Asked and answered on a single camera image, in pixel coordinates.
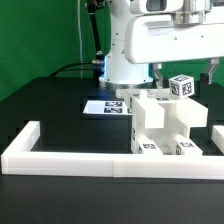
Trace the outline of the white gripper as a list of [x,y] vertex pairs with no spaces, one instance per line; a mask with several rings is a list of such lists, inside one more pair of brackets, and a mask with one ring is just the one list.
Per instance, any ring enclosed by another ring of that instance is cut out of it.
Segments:
[[126,27],[125,57],[133,64],[153,63],[158,89],[163,87],[163,62],[210,58],[200,82],[211,85],[224,56],[224,11],[207,14],[199,25],[174,25],[170,15],[139,16]]

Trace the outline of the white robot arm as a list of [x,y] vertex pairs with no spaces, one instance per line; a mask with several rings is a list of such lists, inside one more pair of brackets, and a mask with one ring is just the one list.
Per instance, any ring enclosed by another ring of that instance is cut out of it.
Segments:
[[87,0],[101,84],[167,85],[164,63],[206,59],[205,83],[224,57],[224,0]]

